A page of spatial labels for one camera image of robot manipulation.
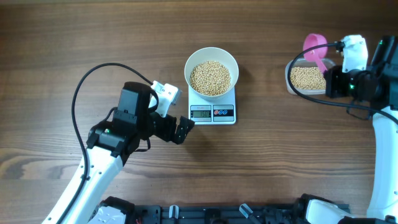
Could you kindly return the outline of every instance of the pink scoop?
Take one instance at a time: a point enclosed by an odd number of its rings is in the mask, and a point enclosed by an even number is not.
[[[314,47],[320,44],[326,44],[326,38],[320,34],[309,34],[304,41],[303,50],[307,50],[310,47]],[[322,47],[319,49],[312,50],[304,54],[304,58],[309,62],[315,62],[319,70],[324,73],[328,69],[322,62],[322,58],[326,56],[328,47]]]

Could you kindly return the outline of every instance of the bowl of beans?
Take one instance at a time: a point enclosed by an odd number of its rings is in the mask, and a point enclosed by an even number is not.
[[[205,100],[215,100],[232,90],[238,81],[235,58],[223,49],[206,47],[197,50],[185,64],[188,86]]]
[[[325,64],[327,69],[336,65],[328,58],[323,58],[322,62]],[[295,95],[296,93],[291,89],[287,81],[287,70],[291,63],[292,61],[286,65],[285,79],[287,91]],[[320,95],[325,94],[326,92],[326,80],[324,79],[322,72],[319,70],[315,62],[308,62],[304,58],[300,58],[296,61],[290,73],[290,79],[293,86],[305,95]]]

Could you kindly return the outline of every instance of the wooden table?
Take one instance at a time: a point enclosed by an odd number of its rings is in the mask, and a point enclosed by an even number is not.
[[[38,223],[81,159],[70,105],[85,72],[120,62],[183,91],[170,114],[188,113],[187,58],[215,46],[239,63],[238,122],[195,126],[182,145],[152,138],[108,187],[138,205],[292,203],[302,193],[349,203],[364,215],[375,142],[370,121],[287,92],[286,64],[308,33],[362,34],[370,58],[397,34],[394,1],[148,1],[0,7],[0,223]],[[328,57],[341,63],[330,50]],[[93,73],[76,116],[88,130],[116,106],[122,68]]]

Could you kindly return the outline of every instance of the digital scale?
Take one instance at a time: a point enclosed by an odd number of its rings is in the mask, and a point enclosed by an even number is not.
[[[205,100],[188,87],[188,115],[195,124],[234,124],[236,122],[235,87],[225,96]]]

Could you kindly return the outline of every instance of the grain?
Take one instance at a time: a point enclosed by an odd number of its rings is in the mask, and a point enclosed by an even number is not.
[[[231,83],[228,69],[219,62],[207,61],[193,68],[191,86],[197,92],[216,96],[227,91]]]
[[[326,89],[326,80],[318,67],[294,67],[290,79],[293,86],[303,90],[324,90]]]

